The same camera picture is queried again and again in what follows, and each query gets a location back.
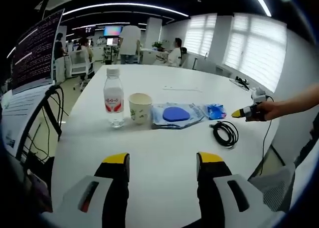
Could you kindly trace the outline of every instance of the man in white shirt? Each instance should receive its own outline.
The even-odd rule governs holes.
[[[125,26],[120,34],[121,64],[133,64],[136,51],[140,52],[141,30],[135,25]]]

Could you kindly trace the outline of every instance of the blue sponge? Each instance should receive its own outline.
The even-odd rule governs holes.
[[[168,122],[185,121],[190,118],[190,114],[180,107],[168,107],[163,112],[163,119]]]

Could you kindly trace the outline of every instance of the plastic bottle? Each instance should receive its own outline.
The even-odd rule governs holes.
[[[108,120],[114,128],[124,124],[124,93],[118,68],[107,68],[107,79],[104,85],[104,103]]]

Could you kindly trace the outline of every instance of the white pillar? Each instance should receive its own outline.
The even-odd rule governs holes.
[[[152,48],[154,42],[160,39],[161,19],[150,17],[146,26],[145,48]]]

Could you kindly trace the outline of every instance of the window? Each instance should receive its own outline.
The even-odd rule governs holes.
[[[216,14],[194,16],[190,19],[184,47],[187,51],[208,56],[216,25]]]
[[[236,14],[224,64],[275,92],[286,56],[286,25],[273,19]]]

